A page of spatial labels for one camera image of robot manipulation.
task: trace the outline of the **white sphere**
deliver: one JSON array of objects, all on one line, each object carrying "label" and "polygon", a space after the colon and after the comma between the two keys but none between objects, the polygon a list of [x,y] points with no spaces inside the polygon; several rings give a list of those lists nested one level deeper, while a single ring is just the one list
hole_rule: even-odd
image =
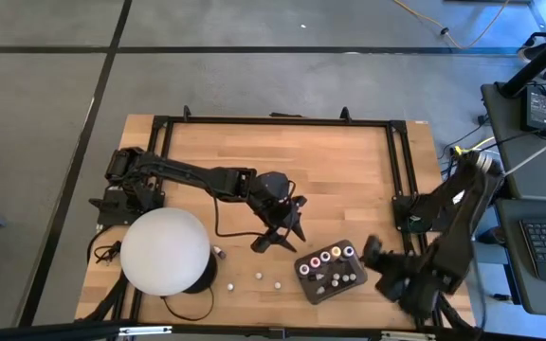
[{"label": "white sphere", "polygon": [[169,296],[191,287],[209,260],[206,228],[189,212],[154,209],[130,226],[121,244],[121,268],[145,294]]}]

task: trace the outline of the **white cable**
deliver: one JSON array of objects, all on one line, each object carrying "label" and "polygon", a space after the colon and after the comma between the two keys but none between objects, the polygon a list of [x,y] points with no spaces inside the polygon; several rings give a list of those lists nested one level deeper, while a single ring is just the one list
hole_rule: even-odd
[{"label": "white cable", "polygon": [[512,172],[514,171],[517,171],[519,168],[521,168],[521,166],[527,164],[528,162],[530,162],[533,158],[541,155],[543,152],[546,151],[546,146],[541,148],[538,152],[536,153],[533,153],[532,155],[528,156],[528,158],[526,158],[525,160],[521,161],[517,166],[515,166],[514,168],[512,168],[511,170],[508,170],[504,173],[504,176],[507,176],[509,174],[511,174]]}]

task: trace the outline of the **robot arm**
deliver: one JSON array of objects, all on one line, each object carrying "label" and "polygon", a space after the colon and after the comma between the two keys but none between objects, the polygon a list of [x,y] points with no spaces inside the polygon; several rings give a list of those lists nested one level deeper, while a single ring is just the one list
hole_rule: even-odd
[{"label": "robot arm", "polygon": [[[429,318],[439,293],[452,295],[463,282],[473,259],[471,235],[502,181],[499,164],[482,153],[458,161],[456,172],[432,193],[393,204],[396,220],[419,222],[426,229],[439,225],[442,212],[451,212],[444,232],[423,255],[383,252],[376,236],[364,247],[366,267],[382,274],[376,289],[414,317]],[[463,190],[463,199],[454,206],[452,198]]]},{"label": "robot arm", "polygon": [[153,177],[201,188],[223,202],[247,203],[267,228],[251,245],[254,252],[263,253],[271,244],[280,244],[296,252],[278,233],[279,228],[287,228],[305,241],[299,208],[304,206],[306,198],[288,197],[291,195],[288,194],[290,181],[280,172],[257,176],[256,170],[247,168],[205,169],[159,157],[140,148],[125,148],[113,153],[105,174],[109,182],[107,191],[116,190],[117,195],[111,194],[107,200],[105,191],[104,199],[91,200],[91,203],[101,214],[114,212],[130,216],[133,219],[125,220],[130,223],[141,214],[163,206],[165,193],[149,182]]}]

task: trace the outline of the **wooden tabletop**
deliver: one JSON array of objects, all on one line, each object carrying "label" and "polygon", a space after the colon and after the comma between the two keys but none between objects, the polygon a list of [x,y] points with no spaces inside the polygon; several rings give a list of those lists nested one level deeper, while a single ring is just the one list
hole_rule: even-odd
[{"label": "wooden tabletop", "polygon": [[[128,116],[120,147],[146,150],[153,116]],[[426,122],[408,122],[409,142],[418,188],[428,192],[441,183]],[[163,131],[158,139],[163,139]],[[396,139],[402,184],[407,190],[403,155]],[[209,231],[210,242],[226,253],[218,261],[218,277],[212,285],[215,304],[205,319],[194,322],[221,326],[284,326],[305,328],[396,328],[411,330],[413,320],[396,303],[380,295],[374,285],[380,276],[367,270],[368,281],[354,289],[311,305],[294,273],[294,261],[343,239],[356,251],[370,234],[376,234],[386,250],[403,252],[401,237],[393,228],[390,199],[394,194],[385,130],[370,127],[323,127],[288,125],[174,124],[168,157],[196,166],[249,167],[258,173],[281,171],[296,182],[295,195],[308,203],[301,209],[307,242],[295,235],[289,241],[298,253],[271,246],[263,254],[251,251],[253,237],[217,238],[211,198],[198,188],[164,183],[166,206],[194,214]],[[263,224],[243,204],[220,203],[221,232],[260,231]],[[115,226],[95,242],[95,247],[122,241],[126,227]],[[91,313],[118,279],[120,266],[95,264],[92,258],[82,288],[76,317]],[[256,273],[263,279],[255,279]],[[274,283],[282,284],[280,290]],[[235,290],[229,292],[227,285]],[[130,285],[123,316],[129,314]],[[186,316],[200,316],[209,308],[209,292],[170,296],[173,309]],[[465,285],[450,298],[452,306],[473,324]],[[138,320],[144,323],[188,323],[171,316],[156,296],[143,296]]]}]

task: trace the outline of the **desk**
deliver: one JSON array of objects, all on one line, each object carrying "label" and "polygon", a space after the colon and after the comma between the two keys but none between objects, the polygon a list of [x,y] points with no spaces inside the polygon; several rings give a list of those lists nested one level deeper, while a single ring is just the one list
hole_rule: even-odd
[{"label": "desk", "polygon": [[[153,118],[129,116],[120,147],[146,149]],[[440,184],[441,177],[429,127],[425,122],[408,122],[408,131],[418,188],[431,191]],[[209,228],[210,241],[219,245],[227,258],[218,262],[218,277],[212,286],[215,294],[212,313],[194,323],[413,330],[413,320],[374,289],[379,279],[375,272],[368,271],[366,284],[314,306],[305,299],[293,270],[298,257],[341,239],[351,241],[359,252],[372,233],[381,238],[385,249],[403,251],[391,214],[394,188],[387,146],[385,129],[381,128],[175,123],[168,157],[206,168],[239,166],[255,168],[259,173],[282,171],[296,182],[295,194],[308,199],[301,210],[307,242],[290,236],[290,242],[298,249],[296,254],[278,246],[270,247],[264,254],[255,254],[249,248],[250,237],[218,239],[213,228]],[[406,174],[401,175],[402,183],[406,184]],[[213,225],[212,201],[203,190],[171,182],[165,182],[164,190],[166,206],[186,209],[206,227]],[[220,217],[220,229],[224,232],[259,230],[262,226],[242,204],[220,203]],[[121,241],[125,231],[125,227],[114,226],[96,240],[94,247]],[[117,280],[119,270],[118,258],[108,266],[95,264],[92,258],[77,318],[94,310]],[[264,274],[262,280],[254,278],[257,272]],[[273,288],[275,281],[282,284],[279,291]],[[228,283],[235,286],[231,293],[227,290]],[[122,317],[129,316],[133,291],[130,288],[126,293]],[[198,316],[209,307],[209,293],[179,294],[168,301],[178,313]],[[465,285],[450,302],[463,319],[474,323]],[[155,296],[143,296],[138,321],[188,323],[171,316]]]},{"label": "desk", "polygon": [[[488,111],[492,130],[497,140],[522,134],[519,129],[521,99],[505,99],[493,84],[482,86],[483,103]],[[546,140],[534,135],[517,138],[499,146],[502,164],[506,170],[537,152]],[[518,199],[546,200],[546,152],[507,177],[513,197]]]},{"label": "desk", "polygon": [[531,314],[546,314],[546,281],[537,278],[519,226],[521,219],[546,217],[546,203],[498,200],[496,207],[523,308]]}]

